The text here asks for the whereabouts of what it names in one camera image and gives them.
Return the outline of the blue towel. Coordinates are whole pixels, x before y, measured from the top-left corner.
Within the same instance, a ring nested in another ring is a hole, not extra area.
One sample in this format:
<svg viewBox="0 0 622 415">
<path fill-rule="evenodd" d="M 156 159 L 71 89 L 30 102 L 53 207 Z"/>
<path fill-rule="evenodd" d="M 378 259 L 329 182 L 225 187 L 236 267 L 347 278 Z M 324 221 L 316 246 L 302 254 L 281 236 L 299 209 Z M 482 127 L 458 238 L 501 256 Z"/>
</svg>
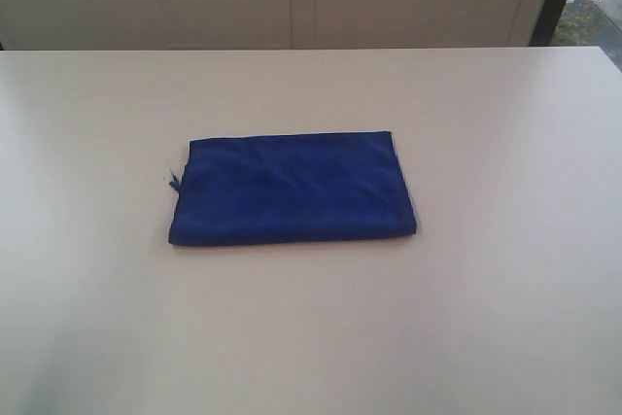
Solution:
<svg viewBox="0 0 622 415">
<path fill-rule="evenodd" d="M 380 240 L 417 219 L 389 131 L 193 140 L 168 241 L 177 247 Z"/>
</svg>

